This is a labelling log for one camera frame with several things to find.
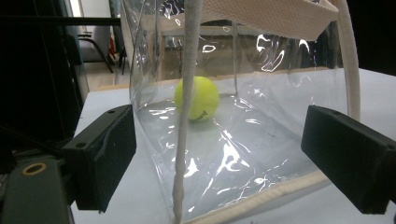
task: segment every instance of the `office chair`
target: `office chair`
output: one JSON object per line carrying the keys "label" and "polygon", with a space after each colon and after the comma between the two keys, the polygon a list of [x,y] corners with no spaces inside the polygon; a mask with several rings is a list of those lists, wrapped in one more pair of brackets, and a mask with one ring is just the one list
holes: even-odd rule
{"label": "office chair", "polygon": [[110,26],[95,26],[91,37],[83,35],[78,38],[84,63],[104,62],[113,73],[110,60],[107,57],[110,43]]}

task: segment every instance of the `white surface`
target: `white surface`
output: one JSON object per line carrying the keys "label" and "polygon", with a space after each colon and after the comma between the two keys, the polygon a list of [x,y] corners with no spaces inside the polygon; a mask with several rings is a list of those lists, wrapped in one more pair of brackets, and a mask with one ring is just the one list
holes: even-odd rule
{"label": "white surface", "polygon": [[[396,77],[361,70],[361,122],[396,139]],[[108,109],[129,103],[127,89],[90,92],[77,133]],[[154,166],[145,151],[144,135],[136,124],[137,151],[104,214],[78,211],[77,224],[171,223]],[[384,216],[362,215],[334,186],[329,185],[277,209],[236,223],[393,223],[396,206],[389,204]]]}
{"label": "white surface", "polygon": [[108,0],[81,0],[81,6],[84,17],[111,17]]}

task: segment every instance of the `tennis ball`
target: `tennis ball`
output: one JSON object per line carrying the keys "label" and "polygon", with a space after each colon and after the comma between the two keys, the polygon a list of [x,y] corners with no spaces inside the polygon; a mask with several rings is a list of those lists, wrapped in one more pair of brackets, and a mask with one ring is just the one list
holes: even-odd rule
{"label": "tennis ball", "polygon": [[[180,111],[183,101],[183,80],[175,90],[175,105]],[[195,77],[192,89],[192,99],[189,119],[201,121],[209,119],[216,112],[219,105],[219,91],[216,85],[207,77]]]}

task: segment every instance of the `transparent vinyl bag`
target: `transparent vinyl bag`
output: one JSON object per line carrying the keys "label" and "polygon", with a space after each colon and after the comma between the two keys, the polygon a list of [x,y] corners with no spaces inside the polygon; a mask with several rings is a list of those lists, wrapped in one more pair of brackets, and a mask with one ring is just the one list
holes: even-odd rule
{"label": "transparent vinyl bag", "polygon": [[[173,215],[181,113],[175,92],[186,50],[184,1],[123,0],[122,8],[124,38],[131,43],[131,102]],[[318,171],[300,144],[309,105],[349,112],[339,36],[337,21],[309,41],[205,13],[204,7],[194,75],[216,85],[219,105],[208,119],[190,120],[183,130],[183,221],[209,223],[207,214],[262,197],[282,184],[290,183],[287,193],[292,193],[293,181]],[[191,106],[202,91],[206,89],[197,90],[194,83]],[[205,112],[205,102],[200,104]],[[271,200],[282,196],[276,195]]]}

